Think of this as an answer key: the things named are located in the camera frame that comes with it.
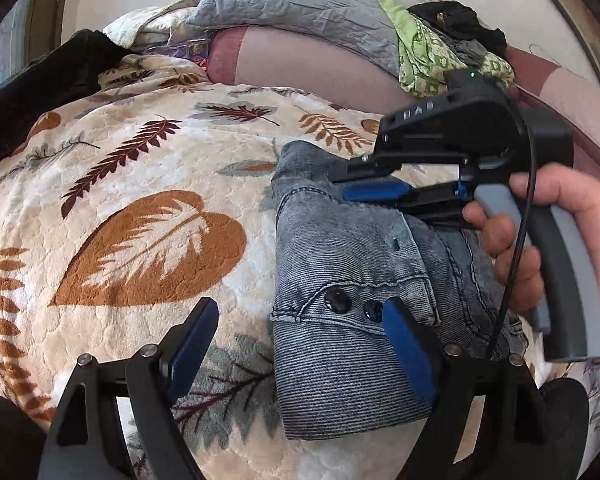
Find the gray quilted pillow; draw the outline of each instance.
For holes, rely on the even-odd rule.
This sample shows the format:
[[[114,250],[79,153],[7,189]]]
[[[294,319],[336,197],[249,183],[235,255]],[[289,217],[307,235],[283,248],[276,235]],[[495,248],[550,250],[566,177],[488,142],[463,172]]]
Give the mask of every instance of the gray quilted pillow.
[[[199,28],[269,25],[318,36],[398,75],[398,38],[377,0],[200,0]]]

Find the gray handle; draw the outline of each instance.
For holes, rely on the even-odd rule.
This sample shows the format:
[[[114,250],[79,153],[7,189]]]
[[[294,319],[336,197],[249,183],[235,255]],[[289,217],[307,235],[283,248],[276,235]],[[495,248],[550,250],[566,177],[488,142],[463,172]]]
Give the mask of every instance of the gray handle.
[[[474,198],[488,216],[506,213],[520,225],[520,211],[507,186],[478,186]],[[528,231],[525,244],[533,242],[542,255],[546,297],[532,321],[545,333],[545,358],[560,362],[600,357],[600,292],[573,216],[556,205],[534,206]]]
[[[516,233],[522,222],[518,205],[511,195],[507,186],[503,184],[482,184],[475,189],[474,198],[480,204],[487,216],[496,216],[507,214],[516,225]],[[531,240],[527,234],[525,237],[525,246],[529,247]],[[549,307],[546,304],[546,295],[542,295],[538,305],[531,311],[531,326],[536,332],[549,334],[551,332],[551,318],[549,316]]]

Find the denim fabric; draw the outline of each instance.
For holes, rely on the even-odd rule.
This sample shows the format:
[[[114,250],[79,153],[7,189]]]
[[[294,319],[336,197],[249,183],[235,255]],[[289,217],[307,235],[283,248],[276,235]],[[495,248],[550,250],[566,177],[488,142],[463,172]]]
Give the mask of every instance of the denim fabric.
[[[288,438],[332,438],[426,416],[367,300],[399,296],[443,343],[475,356],[486,350],[501,288],[475,232],[434,230],[398,210],[344,202],[347,184],[328,174],[346,164],[296,141],[282,150],[271,181],[276,203],[276,386]],[[344,314],[325,291],[346,291]],[[523,354],[526,338],[509,316],[497,357]]]

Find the blue gripper pad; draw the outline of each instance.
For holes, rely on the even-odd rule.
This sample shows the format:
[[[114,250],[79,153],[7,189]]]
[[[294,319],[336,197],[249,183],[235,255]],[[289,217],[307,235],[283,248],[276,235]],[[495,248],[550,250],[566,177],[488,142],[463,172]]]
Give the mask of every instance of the blue gripper pad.
[[[189,393],[218,328],[218,316],[218,304],[208,300],[171,360],[166,397],[172,405]]]
[[[394,202],[410,191],[405,182],[367,182],[347,187],[342,198],[348,202]]]
[[[436,371],[429,355],[420,345],[393,299],[384,303],[382,325],[413,392],[433,407],[440,395],[436,385]]]

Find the finger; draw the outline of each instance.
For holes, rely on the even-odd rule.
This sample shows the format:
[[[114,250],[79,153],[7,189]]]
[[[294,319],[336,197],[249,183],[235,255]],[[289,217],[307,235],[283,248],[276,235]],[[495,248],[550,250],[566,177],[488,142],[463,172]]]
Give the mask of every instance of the finger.
[[[497,257],[493,266],[493,274],[500,283],[504,284],[509,276],[509,268],[513,259],[513,248],[509,248]],[[540,272],[541,257],[537,247],[525,247],[522,249],[520,264],[516,275],[516,282],[523,282],[532,278]]]
[[[487,221],[486,213],[475,200],[464,206],[462,209],[462,217],[469,222],[469,224],[473,224],[477,229],[482,229]]]
[[[509,301],[509,307],[515,312],[526,312],[535,307],[543,295],[544,282],[542,276],[536,274],[528,280],[516,283]]]
[[[509,185],[518,196],[526,193],[528,175],[511,175]],[[585,241],[600,286],[600,182],[560,164],[547,164],[538,171],[534,202],[552,204],[570,211]]]
[[[516,225],[513,220],[509,215],[499,214],[485,222],[480,243],[491,258],[497,258],[512,245],[515,238]]]

